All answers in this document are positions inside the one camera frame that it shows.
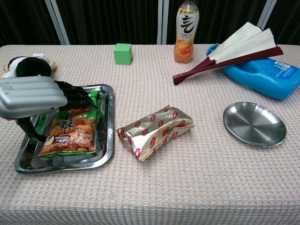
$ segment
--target black curtain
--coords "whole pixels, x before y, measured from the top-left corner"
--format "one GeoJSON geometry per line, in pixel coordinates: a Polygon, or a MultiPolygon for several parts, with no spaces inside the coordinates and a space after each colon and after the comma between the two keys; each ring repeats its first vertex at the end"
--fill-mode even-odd
{"type": "Polygon", "coordinates": [[[158,0],[57,0],[72,45],[156,44],[158,0]]]}
{"type": "MultiPolygon", "coordinates": [[[[184,0],[170,0],[167,44],[176,41],[176,14],[184,0]]],[[[195,44],[222,43],[246,22],[257,25],[266,0],[195,0],[200,18],[195,44]]]]}
{"type": "Polygon", "coordinates": [[[300,0],[277,0],[269,27],[277,44],[300,45],[300,0]]]}
{"type": "Polygon", "coordinates": [[[0,45],[60,45],[44,0],[0,0],[0,45]]]}

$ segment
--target stuffed toy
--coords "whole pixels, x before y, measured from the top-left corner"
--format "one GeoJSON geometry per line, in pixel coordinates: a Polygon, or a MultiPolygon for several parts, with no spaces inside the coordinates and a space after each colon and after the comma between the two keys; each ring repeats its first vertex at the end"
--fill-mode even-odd
{"type": "Polygon", "coordinates": [[[33,54],[31,57],[20,56],[13,58],[4,66],[6,73],[0,78],[51,76],[51,72],[55,69],[55,61],[49,60],[43,54],[33,54]]]}

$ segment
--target green cube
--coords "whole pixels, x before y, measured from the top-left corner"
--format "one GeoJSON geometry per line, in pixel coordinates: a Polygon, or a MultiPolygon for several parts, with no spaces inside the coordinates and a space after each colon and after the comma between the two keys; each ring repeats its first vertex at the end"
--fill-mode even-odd
{"type": "Polygon", "coordinates": [[[116,44],[114,61],[116,64],[130,65],[132,60],[131,44],[116,44]]]}

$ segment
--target textured tablecloth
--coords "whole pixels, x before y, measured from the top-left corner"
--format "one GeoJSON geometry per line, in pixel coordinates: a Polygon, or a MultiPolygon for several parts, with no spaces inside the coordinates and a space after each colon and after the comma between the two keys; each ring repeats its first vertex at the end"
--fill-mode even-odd
{"type": "MultiPolygon", "coordinates": [[[[226,77],[221,69],[173,85],[210,45],[195,45],[193,60],[177,64],[173,45],[133,45],[131,65],[115,65],[113,45],[8,45],[13,57],[44,53],[57,63],[56,80],[105,83],[115,94],[115,129],[170,104],[195,127],[138,163],[116,133],[114,155],[103,166],[23,176],[14,170],[23,131],[0,120],[0,224],[300,224],[300,89],[285,101],[266,97],[226,77]],[[234,137],[224,109],[249,101],[283,119],[282,144],[259,148],[234,137]]],[[[300,46],[280,45],[274,57],[300,67],[300,46]]]]}

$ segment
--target food packet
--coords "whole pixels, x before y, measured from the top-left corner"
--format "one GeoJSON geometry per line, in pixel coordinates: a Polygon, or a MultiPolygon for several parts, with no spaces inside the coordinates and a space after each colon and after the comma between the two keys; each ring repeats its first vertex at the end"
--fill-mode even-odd
{"type": "Polygon", "coordinates": [[[117,130],[123,146],[137,161],[144,162],[153,152],[194,127],[192,118],[170,107],[152,113],[117,130]]]}
{"type": "MultiPolygon", "coordinates": [[[[90,92],[90,97],[96,105],[97,95],[98,91],[90,92]]],[[[49,158],[54,155],[80,155],[95,152],[97,120],[97,110],[59,110],[38,156],[49,158]]]]}

